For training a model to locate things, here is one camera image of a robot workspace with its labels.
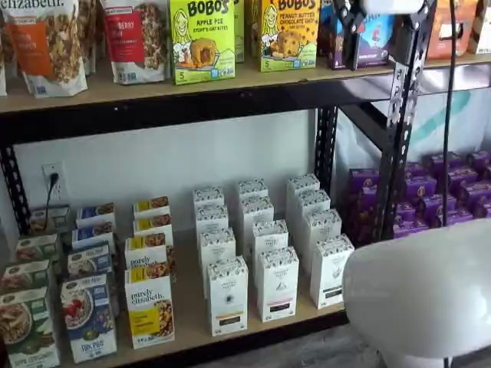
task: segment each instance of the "cartoon girl illustration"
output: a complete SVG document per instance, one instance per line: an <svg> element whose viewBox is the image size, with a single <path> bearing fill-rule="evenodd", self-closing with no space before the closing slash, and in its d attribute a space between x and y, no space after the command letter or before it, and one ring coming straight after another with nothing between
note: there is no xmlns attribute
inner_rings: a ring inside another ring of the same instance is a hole
<svg viewBox="0 0 491 368"><path fill-rule="evenodd" d="M276 21L278 20L278 9L273 5L269 4L266 10L264 10L264 20L262 23L263 33L261 37L263 48L269 48L272 42L276 42L278 38L278 25Z"/></svg>

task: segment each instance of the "purely elizabeth box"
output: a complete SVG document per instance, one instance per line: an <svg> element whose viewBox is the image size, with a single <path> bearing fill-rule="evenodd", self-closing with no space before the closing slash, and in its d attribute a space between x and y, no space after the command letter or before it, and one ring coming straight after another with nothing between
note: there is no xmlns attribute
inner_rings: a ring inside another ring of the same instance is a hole
<svg viewBox="0 0 491 368"><path fill-rule="evenodd" d="M353 251L345 234L317 243L312 259L310 295L318 309L343 301L343 270Z"/></svg>
<svg viewBox="0 0 491 368"><path fill-rule="evenodd" d="M203 280L203 293L208 297L208 265L236 256L236 237L232 228L221 228L199 235L199 262Z"/></svg>
<svg viewBox="0 0 491 368"><path fill-rule="evenodd" d="M248 270L242 257L208 265L209 325L212 336L247 330Z"/></svg>
<svg viewBox="0 0 491 368"><path fill-rule="evenodd" d="M257 307L262 322L295 315L297 286L298 258L294 248L260 254Z"/></svg>

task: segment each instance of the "green box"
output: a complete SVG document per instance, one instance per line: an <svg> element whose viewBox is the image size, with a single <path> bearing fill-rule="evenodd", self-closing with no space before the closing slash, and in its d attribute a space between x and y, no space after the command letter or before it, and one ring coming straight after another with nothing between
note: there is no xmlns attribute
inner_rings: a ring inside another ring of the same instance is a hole
<svg viewBox="0 0 491 368"><path fill-rule="evenodd" d="M177 85L236 75L232 0L170 0Z"/></svg>

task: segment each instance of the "power cord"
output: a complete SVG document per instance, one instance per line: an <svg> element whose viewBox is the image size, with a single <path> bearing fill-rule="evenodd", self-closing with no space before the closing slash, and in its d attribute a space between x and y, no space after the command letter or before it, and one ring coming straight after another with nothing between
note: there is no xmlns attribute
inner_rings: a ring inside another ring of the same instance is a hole
<svg viewBox="0 0 491 368"><path fill-rule="evenodd" d="M53 188L60 179L60 176L57 172L53 172L49 176L49 190L48 190L48 199L46 200L46 217L44 218L44 226L43 232L46 232L46 228L48 227L48 211L49 211L49 201L51 200L51 192L53 192Z"/></svg>

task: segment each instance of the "white wall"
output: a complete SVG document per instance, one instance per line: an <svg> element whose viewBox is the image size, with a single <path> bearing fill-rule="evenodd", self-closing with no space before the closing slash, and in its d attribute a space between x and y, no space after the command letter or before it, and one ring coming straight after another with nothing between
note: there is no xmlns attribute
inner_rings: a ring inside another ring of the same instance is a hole
<svg viewBox="0 0 491 368"><path fill-rule="evenodd" d="M30 143L16 146L15 152L31 207L46 201L41 165L63 161L73 208L115 201L118 232L128 236L131 203L166 195L173 225L182 230L193 226L192 189L207 184L224 185L230 198L237 180L265 178L275 210L282 211L286 178L313 168L313 113L277 113Z"/></svg>

